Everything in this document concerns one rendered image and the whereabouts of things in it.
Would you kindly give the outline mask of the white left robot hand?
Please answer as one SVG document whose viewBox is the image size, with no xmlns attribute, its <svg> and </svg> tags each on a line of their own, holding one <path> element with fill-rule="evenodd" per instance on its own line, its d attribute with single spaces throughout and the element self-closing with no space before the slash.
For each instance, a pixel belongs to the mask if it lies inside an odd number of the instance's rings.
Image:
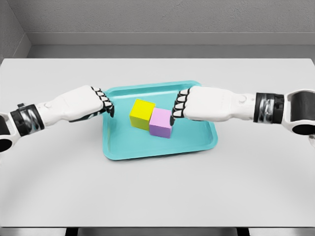
<svg viewBox="0 0 315 236">
<path fill-rule="evenodd" d="M 114 116 L 115 107 L 106 94 L 91 86 L 82 86 L 62 94 L 65 102 L 63 119 L 69 122 L 87 120 L 103 113 Z"/>
</svg>

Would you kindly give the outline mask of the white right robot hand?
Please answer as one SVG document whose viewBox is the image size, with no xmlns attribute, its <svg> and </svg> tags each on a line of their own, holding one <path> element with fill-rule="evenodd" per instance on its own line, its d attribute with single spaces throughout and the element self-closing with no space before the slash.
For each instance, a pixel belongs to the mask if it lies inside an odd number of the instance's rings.
<svg viewBox="0 0 315 236">
<path fill-rule="evenodd" d="M 178 118 L 221 122 L 232 118 L 232 92 L 211 87 L 193 86 L 178 92 L 172 108 L 170 125 Z"/>
</svg>

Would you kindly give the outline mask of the pink cube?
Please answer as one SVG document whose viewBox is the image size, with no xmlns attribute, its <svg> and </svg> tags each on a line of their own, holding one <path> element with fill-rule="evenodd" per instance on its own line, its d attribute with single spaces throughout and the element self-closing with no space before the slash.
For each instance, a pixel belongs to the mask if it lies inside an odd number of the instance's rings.
<svg viewBox="0 0 315 236">
<path fill-rule="evenodd" d="M 170 138 L 172 133 L 170 117 L 170 110 L 154 108 L 149 122 L 149 133 L 153 136 Z"/>
</svg>

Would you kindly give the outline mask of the yellow cube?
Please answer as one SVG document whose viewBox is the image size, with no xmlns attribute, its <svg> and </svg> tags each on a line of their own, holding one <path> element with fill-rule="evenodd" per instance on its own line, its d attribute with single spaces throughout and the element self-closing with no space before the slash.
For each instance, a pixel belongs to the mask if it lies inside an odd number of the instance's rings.
<svg viewBox="0 0 315 236">
<path fill-rule="evenodd" d="M 155 103 L 136 99 L 129 113 L 131 126 L 149 131 L 149 123 L 155 106 Z"/>
</svg>

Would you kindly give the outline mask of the teal rectangular tray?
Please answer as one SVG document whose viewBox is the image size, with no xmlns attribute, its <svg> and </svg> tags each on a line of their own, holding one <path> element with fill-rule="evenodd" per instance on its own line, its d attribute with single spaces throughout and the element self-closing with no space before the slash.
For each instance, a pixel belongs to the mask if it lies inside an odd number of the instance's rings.
<svg viewBox="0 0 315 236">
<path fill-rule="evenodd" d="M 215 125 L 209 121 L 176 120 L 169 139 L 132 127 L 129 113 L 136 99 L 172 109 L 179 91 L 199 86 L 197 81 L 178 81 L 115 87 L 105 91 L 115 106 L 115 116 L 103 114 L 102 150 L 111 160 L 171 155 L 214 148 L 218 143 Z"/>
</svg>

